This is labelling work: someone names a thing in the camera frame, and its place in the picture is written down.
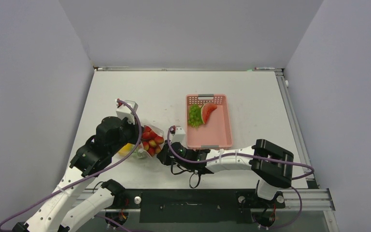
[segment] basket handle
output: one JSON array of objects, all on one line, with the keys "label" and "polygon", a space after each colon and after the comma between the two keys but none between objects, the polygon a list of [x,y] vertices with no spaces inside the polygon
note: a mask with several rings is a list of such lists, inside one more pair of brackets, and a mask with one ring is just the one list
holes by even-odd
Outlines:
[{"label": "basket handle", "polygon": [[198,99],[201,100],[213,100],[214,94],[213,93],[207,93],[207,94],[199,94]]}]

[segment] toy watermelon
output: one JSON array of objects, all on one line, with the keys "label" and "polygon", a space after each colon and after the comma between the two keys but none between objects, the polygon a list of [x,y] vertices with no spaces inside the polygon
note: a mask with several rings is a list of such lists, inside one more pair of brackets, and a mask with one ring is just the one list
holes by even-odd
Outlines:
[{"label": "toy watermelon", "polygon": [[201,119],[204,124],[207,123],[208,119],[210,118],[210,114],[212,111],[217,109],[217,105],[212,102],[207,102],[201,107]]},{"label": "toy watermelon", "polygon": [[212,102],[205,103],[202,107],[199,107],[197,104],[190,106],[188,110],[188,124],[192,127],[206,124],[211,112],[216,108],[217,105]]}]

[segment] strawberry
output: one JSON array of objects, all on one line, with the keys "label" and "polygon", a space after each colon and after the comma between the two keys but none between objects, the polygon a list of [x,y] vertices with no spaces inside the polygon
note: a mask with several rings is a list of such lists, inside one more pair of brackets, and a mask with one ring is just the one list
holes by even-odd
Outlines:
[{"label": "strawberry", "polygon": [[147,150],[147,152],[150,154],[150,156],[151,157],[153,157],[154,156],[154,154],[156,153],[156,151],[154,150],[154,148],[149,148],[148,150]]},{"label": "strawberry", "polygon": [[142,139],[150,139],[150,132],[143,133]]},{"label": "strawberry", "polygon": [[144,127],[144,132],[150,132],[150,131],[151,131],[151,128],[149,126]]},{"label": "strawberry", "polygon": [[154,131],[150,131],[149,133],[150,133],[150,138],[151,139],[154,139],[154,138],[157,137],[157,134]]},{"label": "strawberry", "polygon": [[143,147],[147,151],[149,148],[148,142],[143,142]]},{"label": "strawberry", "polygon": [[157,147],[156,147],[156,154],[160,153],[160,151],[161,151],[160,146],[157,146]]},{"label": "strawberry", "polygon": [[156,147],[157,146],[157,144],[154,140],[148,141],[148,144],[150,145],[150,147]]},{"label": "strawberry", "polygon": [[163,139],[163,137],[161,137],[161,136],[157,136],[156,138],[154,138],[154,141],[155,141],[157,144],[163,144],[163,143],[164,143],[164,139]]}]

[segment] bunch of grapes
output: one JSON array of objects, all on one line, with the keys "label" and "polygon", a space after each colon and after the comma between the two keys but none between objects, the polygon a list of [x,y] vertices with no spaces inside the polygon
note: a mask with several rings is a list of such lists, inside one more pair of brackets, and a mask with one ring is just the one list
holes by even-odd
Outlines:
[{"label": "bunch of grapes", "polygon": [[203,124],[201,119],[201,108],[197,104],[190,106],[188,110],[188,124],[192,127],[198,127]]}]

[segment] pink basket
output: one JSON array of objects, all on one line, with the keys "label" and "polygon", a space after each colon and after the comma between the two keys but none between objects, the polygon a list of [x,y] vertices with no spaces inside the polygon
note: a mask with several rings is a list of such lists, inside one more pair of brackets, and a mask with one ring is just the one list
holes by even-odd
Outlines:
[{"label": "pink basket", "polygon": [[208,122],[198,128],[187,125],[187,146],[192,149],[229,148],[232,146],[231,124],[229,122],[228,103],[225,94],[190,94],[186,97],[188,110],[191,105],[215,103],[218,108],[214,110]]}]

